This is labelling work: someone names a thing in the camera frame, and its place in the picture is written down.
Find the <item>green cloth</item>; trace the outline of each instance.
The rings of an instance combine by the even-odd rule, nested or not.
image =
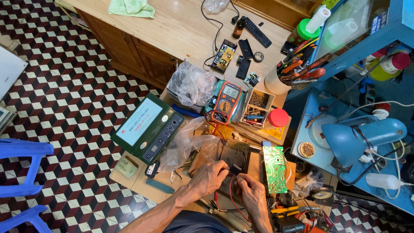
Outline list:
[[[112,0],[108,14],[154,18],[155,9],[147,0]]]

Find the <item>power supply board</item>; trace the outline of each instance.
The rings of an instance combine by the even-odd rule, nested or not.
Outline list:
[[[265,159],[267,185],[269,193],[287,192],[284,177],[285,164],[283,147],[263,146],[263,157]]]

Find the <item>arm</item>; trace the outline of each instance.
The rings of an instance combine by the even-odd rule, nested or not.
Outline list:
[[[216,191],[228,173],[229,166],[223,160],[201,166],[188,185],[181,186],[167,200],[133,220],[121,232],[162,232],[187,205]]]
[[[273,232],[267,212],[265,187],[248,174],[239,173],[235,185],[241,195],[253,228],[257,232]]]

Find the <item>cabinet door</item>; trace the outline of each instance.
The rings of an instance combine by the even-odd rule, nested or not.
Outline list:
[[[130,35],[85,12],[79,12],[97,39],[110,54],[114,61],[111,61],[111,65],[114,65],[115,68],[124,73],[130,73],[139,78],[148,77]]]
[[[148,76],[152,80],[151,83],[158,88],[164,89],[176,70],[177,61],[178,64],[182,61],[142,40],[135,37],[132,39],[147,70]]]

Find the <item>green jar lid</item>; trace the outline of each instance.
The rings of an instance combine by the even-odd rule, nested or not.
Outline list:
[[[311,19],[303,19],[296,27],[296,31],[298,32],[299,36],[301,36],[305,40],[309,40],[310,38],[316,39],[320,34],[320,27],[316,29],[314,33],[309,33],[306,30],[306,25],[309,23],[310,20]]]

